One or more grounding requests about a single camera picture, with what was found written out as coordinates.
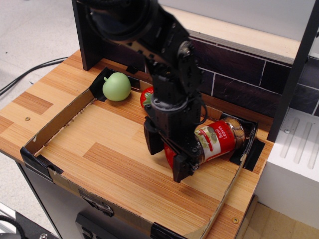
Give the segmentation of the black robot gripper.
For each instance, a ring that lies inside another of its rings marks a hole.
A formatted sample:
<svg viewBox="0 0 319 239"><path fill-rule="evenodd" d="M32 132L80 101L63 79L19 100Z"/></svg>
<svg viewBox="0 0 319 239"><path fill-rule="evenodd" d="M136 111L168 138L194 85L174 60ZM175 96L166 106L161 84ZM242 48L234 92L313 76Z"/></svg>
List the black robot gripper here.
<svg viewBox="0 0 319 239"><path fill-rule="evenodd" d="M180 183L192 176L199 158L195 145L183 143L186 134L193 134L201 121L202 97L186 97L178 104L161 102L152 96L152 103L144 107L146 121L144 133L148 150L155 155L167 144L175 153L173 157L173 180Z"/></svg>

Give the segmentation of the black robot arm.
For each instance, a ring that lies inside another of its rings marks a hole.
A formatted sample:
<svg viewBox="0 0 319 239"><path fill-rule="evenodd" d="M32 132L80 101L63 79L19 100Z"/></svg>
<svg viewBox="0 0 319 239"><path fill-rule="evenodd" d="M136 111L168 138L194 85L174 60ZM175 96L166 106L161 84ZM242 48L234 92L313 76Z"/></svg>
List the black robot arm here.
<svg viewBox="0 0 319 239"><path fill-rule="evenodd" d="M84 0L90 26L103 39L145 57L154 93L145 106L145 138L151 154L169 146L173 179L194 174L203 159L195 138L206 121L199 91L202 71L187 30L156 0Z"/></svg>

